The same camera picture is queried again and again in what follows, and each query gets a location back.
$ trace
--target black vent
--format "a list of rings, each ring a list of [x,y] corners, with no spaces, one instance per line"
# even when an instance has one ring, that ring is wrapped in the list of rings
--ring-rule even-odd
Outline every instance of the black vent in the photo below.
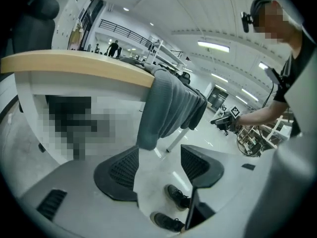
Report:
[[[122,158],[110,168],[110,177],[118,184],[133,190],[134,177],[139,168],[139,151]]]
[[[181,151],[181,165],[191,183],[195,178],[203,175],[209,169],[207,161],[197,157],[186,149],[182,149]]]
[[[65,191],[52,189],[37,208],[38,212],[52,221],[66,194]]]

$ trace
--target rectangular light fixture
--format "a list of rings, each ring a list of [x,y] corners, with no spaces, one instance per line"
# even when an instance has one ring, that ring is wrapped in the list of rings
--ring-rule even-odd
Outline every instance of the rectangular light fixture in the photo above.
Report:
[[[198,45],[201,46],[201,47],[212,48],[212,49],[224,51],[224,52],[227,52],[227,53],[230,52],[230,48],[229,47],[226,47],[226,46],[223,46],[223,45],[219,45],[219,44],[215,44],[215,43],[199,41]]]
[[[267,66],[266,64],[264,64],[263,62],[260,62],[260,63],[259,63],[259,67],[260,67],[261,69],[267,69],[267,68],[268,68],[268,66]]]
[[[242,92],[246,93],[247,95],[249,95],[251,98],[255,99],[256,101],[259,101],[255,96],[253,96],[251,93],[249,93],[248,91],[242,89]]]
[[[242,100],[239,96],[236,96],[240,101],[244,102],[246,105],[248,104],[246,101]]]
[[[226,79],[224,79],[224,78],[222,78],[222,77],[219,77],[219,76],[217,76],[217,75],[215,75],[215,74],[211,74],[211,75],[212,75],[213,77],[219,78],[219,79],[223,80],[224,82],[228,83],[228,80],[226,80]]]
[[[226,89],[222,88],[221,86],[216,85],[217,88],[221,89],[222,91],[227,91]]]

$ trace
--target table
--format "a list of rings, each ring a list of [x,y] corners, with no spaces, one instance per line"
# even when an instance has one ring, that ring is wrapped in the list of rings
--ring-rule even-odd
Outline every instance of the table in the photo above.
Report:
[[[1,72],[14,72],[19,101],[39,142],[59,163],[72,155],[49,124],[45,95],[115,96],[146,100],[154,77],[128,63],[91,52],[41,50],[1,59]]]

